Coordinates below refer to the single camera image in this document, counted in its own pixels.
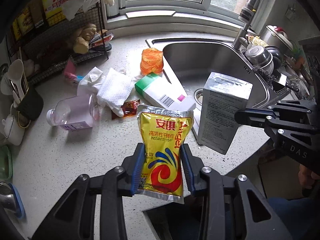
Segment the black scouring cloth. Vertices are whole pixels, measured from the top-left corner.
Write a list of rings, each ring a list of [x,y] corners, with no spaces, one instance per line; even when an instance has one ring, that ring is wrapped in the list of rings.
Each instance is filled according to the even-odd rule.
[[[265,83],[268,85],[270,89],[274,90],[273,83],[276,79],[274,75],[268,74],[266,70],[263,70],[263,68],[259,66],[254,66],[253,71],[255,72],[255,74],[258,74],[265,81]]]

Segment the orange plastic cup wrapper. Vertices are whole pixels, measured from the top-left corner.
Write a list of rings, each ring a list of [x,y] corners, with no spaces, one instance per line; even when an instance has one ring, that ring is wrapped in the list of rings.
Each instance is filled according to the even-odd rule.
[[[140,71],[143,75],[150,73],[161,74],[163,67],[163,51],[156,48],[147,48],[142,51]]]

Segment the ginger root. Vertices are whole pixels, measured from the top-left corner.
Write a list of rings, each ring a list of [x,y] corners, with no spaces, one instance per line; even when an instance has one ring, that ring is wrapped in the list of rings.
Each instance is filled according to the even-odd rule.
[[[76,54],[86,54],[89,51],[89,42],[97,32],[97,27],[93,23],[88,23],[84,27],[77,29],[67,40],[67,47]]]

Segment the grey gooseneck faucet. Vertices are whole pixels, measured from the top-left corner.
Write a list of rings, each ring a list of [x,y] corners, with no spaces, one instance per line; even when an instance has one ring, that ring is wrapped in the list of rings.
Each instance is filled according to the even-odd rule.
[[[235,50],[240,50],[241,46],[248,47],[249,42],[246,35],[248,34],[248,29],[251,26],[253,17],[259,7],[260,0],[247,0],[245,6],[242,7],[238,19],[244,22],[244,26],[239,30],[235,40],[233,41],[232,47]]]

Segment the red sauce packet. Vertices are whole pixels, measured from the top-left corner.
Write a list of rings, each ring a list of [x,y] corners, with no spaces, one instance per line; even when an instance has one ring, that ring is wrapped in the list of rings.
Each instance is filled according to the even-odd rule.
[[[120,118],[130,118],[132,116],[137,115],[137,108],[140,105],[140,99],[132,100],[125,102],[121,109],[123,110],[124,115],[123,116],[117,116],[115,113],[112,112],[111,119],[120,119]]]

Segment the steel mixing bowl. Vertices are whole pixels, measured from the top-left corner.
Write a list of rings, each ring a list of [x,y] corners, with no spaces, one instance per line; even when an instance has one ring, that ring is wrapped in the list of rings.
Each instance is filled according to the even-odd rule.
[[[245,57],[253,67],[260,67],[268,74],[272,74],[274,70],[273,56],[265,47],[251,46],[246,50]]]

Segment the pink blue plastic wrapper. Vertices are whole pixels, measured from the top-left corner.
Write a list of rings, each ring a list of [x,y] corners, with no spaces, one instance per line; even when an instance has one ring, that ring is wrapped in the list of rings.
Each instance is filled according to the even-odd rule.
[[[66,66],[63,70],[63,76],[68,82],[76,85],[83,79],[83,76],[76,74],[76,65],[71,56],[67,60]]]

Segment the white rice cooker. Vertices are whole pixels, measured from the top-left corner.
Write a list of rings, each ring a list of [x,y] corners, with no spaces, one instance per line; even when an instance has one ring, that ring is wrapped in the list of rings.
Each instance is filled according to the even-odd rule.
[[[293,45],[281,27],[267,25],[260,33],[260,38],[269,46],[277,47],[284,54],[289,54],[293,51]]]

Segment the white leaflet box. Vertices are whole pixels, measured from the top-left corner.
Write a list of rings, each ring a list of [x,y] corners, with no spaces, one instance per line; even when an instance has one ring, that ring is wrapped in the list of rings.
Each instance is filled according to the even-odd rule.
[[[238,130],[234,115],[247,106],[253,85],[212,72],[202,91],[197,142],[225,155]]]

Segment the white green medicine box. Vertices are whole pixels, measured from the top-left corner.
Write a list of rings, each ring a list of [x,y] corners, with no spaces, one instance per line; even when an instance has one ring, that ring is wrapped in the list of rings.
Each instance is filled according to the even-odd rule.
[[[135,84],[136,92],[152,106],[173,111],[192,111],[196,103],[178,87],[155,73],[144,76]]]

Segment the kitchen cleaver knife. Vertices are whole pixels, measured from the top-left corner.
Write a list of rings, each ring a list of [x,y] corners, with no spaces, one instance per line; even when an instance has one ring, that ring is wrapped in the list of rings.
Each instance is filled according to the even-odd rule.
[[[287,76],[276,72],[272,74],[272,88],[276,93],[280,93],[282,90],[286,90],[287,88],[294,91],[299,92],[299,89],[294,87],[293,85],[289,85],[287,83]]]

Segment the stainless steel kitchen sink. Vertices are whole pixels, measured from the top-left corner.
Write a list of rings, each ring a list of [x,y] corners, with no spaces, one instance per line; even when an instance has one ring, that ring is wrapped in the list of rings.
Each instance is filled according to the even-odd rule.
[[[293,91],[284,87],[273,90],[255,72],[242,52],[234,50],[231,42],[208,38],[150,38],[150,48],[163,51],[163,76],[196,102],[193,134],[199,131],[202,89],[210,76],[217,72],[247,81],[253,85],[247,106],[265,108],[276,102],[293,100]]]

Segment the window frame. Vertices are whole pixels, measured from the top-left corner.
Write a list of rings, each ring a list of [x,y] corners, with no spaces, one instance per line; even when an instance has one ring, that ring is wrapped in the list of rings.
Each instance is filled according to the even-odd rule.
[[[116,37],[160,32],[197,32],[235,37],[247,0],[116,0],[104,5],[105,27]],[[260,0],[251,31],[258,29],[268,0]]]

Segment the white paper towel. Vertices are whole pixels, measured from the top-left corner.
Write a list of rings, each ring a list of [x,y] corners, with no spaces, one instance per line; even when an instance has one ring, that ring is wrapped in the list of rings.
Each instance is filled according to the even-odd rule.
[[[122,105],[134,87],[131,77],[110,68],[104,83],[97,93],[97,101],[101,107],[108,106],[118,117],[123,117]]]

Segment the black utensil holder cup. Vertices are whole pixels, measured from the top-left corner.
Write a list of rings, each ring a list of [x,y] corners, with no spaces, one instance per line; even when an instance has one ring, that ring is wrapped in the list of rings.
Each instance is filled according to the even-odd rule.
[[[35,121],[43,110],[43,98],[35,88],[29,87],[27,93],[17,107],[17,111],[25,118]]]

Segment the clear pink plastic bottle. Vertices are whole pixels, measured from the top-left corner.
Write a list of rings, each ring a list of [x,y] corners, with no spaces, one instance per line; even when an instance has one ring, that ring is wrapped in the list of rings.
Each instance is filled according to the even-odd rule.
[[[100,119],[100,110],[94,94],[85,94],[61,100],[46,114],[50,126],[65,131],[93,128]]]

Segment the yellow yeast packet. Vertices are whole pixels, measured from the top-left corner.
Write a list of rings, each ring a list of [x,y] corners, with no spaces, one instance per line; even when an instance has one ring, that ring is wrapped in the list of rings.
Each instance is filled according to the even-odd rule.
[[[137,119],[145,146],[137,192],[183,204],[180,148],[193,127],[193,111],[139,105]]]

